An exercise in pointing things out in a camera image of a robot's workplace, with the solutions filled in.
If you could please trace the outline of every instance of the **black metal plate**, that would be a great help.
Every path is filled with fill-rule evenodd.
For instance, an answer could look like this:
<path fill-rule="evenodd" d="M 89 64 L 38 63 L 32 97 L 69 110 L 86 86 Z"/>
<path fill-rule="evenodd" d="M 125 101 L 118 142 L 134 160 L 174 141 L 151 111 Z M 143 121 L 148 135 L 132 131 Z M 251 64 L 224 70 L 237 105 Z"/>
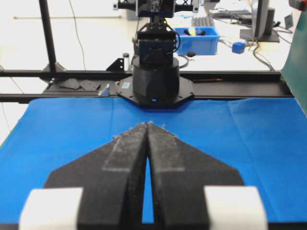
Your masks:
<path fill-rule="evenodd" d="M 91 80 L 84 80 L 81 81 L 80 85 L 85 91 L 96 91 L 99 88 L 100 83 Z"/>
<path fill-rule="evenodd" d="M 66 81 L 61 82 L 59 86 L 71 90 L 77 90 L 80 88 L 80 84 L 75 78 L 69 78 Z"/>

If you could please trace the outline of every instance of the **blue cloth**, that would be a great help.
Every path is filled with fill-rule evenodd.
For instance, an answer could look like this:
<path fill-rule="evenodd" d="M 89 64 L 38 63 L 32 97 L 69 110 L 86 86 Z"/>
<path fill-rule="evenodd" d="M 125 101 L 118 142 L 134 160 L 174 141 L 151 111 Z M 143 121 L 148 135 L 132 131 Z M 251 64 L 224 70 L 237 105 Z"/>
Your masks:
<path fill-rule="evenodd" d="M 237 168 L 259 189 L 269 222 L 307 221 L 307 119 L 295 99 L 145 110 L 119 98 L 67 98 L 32 101 L 0 149 L 0 223 L 18 222 L 31 189 L 52 170 L 144 121 Z M 147 174 L 144 222 L 153 221 L 149 180 Z"/>

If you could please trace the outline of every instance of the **blue plastic bin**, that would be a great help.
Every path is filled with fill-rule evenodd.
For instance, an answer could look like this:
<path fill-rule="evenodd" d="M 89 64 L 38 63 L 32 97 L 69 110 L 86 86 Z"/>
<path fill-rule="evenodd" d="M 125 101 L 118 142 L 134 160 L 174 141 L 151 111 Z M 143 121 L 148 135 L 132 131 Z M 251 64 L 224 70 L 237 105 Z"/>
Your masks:
<path fill-rule="evenodd" d="M 181 38 L 181 46 L 177 51 L 178 54 L 186 55 L 187 52 L 193 51 L 196 55 L 215 55 L 220 35 L 214 27 L 195 27 L 197 34 L 205 31 L 206 35 L 204 36 L 186 35 L 184 31 L 188 29 L 188 27 L 175 28 Z"/>

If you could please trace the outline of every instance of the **white floor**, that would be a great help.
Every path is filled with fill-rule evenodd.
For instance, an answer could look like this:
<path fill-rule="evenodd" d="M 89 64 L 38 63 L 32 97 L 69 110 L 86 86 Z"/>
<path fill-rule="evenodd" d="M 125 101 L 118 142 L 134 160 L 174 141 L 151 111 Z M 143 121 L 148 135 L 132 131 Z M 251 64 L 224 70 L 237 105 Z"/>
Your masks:
<path fill-rule="evenodd" d="M 78 31 L 84 47 L 88 70 L 105 70 L 123 53 L 132 55 L 131 39 L 136 32 L 136 21 L 127 21 L 124 11 L 112 11 L 113 0 L 71 0 L 76 16 L 109 16 L 99 19 L 78 19 Z M 51 17 L 72 16 L 68 0 L 49 0 Z M 0 0 L 0 64 L 5 69 L 43 69 L 47 51 L 40 19 L 16 19 L 39 17 L 38 0 Z M 228 39 L 236 41 L 240 27 L 216 23 L 219 31 Z M 78 44 L 73 19 L 52 19 L 52 29 L 58 62 L 66 69 L 83 69 L 83 60 Z M 261 53 L 276 69 L 281 69 L 290 46 L 263 44 Z M 254 59 L 251 52 L 233 54 L 230 48 L 219 44 L 216 56 L 195 57 L 185 70 L 267 70 Z M 40 79 L 14 78 L 25 93 L 40 93 L 46 83 Z M 0 79 L 0 93 L 21 93 L 9 78 Z M 9 128 L 0 107 L 0 144 L 6 139 L 27 108 L 26 104 L 3 103 Z"/>

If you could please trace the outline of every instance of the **black metal pole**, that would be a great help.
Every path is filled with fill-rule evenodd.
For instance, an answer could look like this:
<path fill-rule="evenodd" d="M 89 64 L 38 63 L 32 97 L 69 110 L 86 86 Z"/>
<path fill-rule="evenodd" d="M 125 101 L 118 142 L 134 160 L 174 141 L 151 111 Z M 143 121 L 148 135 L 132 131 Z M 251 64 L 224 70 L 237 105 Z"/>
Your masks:
<path fill-rule="evenodd" d="M 40 6 L 40 12 L 42 15 L 43 27 L 44 27 L 46 47 L 47 47 L 48 59 L 49 59 L 49 68 L 50 68 L 51 73 L 55 73 L 57 60 L 56 60 L 56 53 L 54 50 L 47 0 L 39 0 L 39 6 Z"/>

